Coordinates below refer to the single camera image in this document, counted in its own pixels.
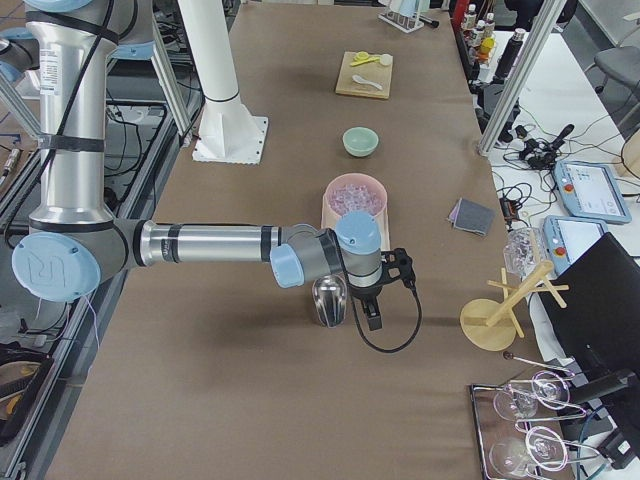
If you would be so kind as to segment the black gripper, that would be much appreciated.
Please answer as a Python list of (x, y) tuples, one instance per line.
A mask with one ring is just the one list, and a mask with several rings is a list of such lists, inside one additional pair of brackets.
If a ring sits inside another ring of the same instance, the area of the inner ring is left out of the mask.
[(386, 285), (401, 281), (405, 288), (414, 291), (413, 259), (404, 248), (381, 252), (381, 274), (370, 286), (360, 287), (350, 283), (351, 295), (359, 299), (368, 328), (376, 331), (383, 328), (382, 316), (376, 297)]

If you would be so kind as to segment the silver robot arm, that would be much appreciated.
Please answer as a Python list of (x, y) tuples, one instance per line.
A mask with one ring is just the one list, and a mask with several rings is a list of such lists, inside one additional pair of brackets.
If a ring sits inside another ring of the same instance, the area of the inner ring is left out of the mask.
[(106, 65), (120, 46), (153, 49), (148, 1), (29, 1), (39, 45), (41, 201), (15, 246), (12, 269), (33, 295), (69, 302), (134, 267), (157, 262), (255, 261), (297, 287), (345, 277), (360, 329), (377, 330), (377, 298), (416, 277), (403, 249), (385, 251), (374, 218), (351, 212), (331, 229), (308, 225), (157, 224), (119, 219), (104, 200)]

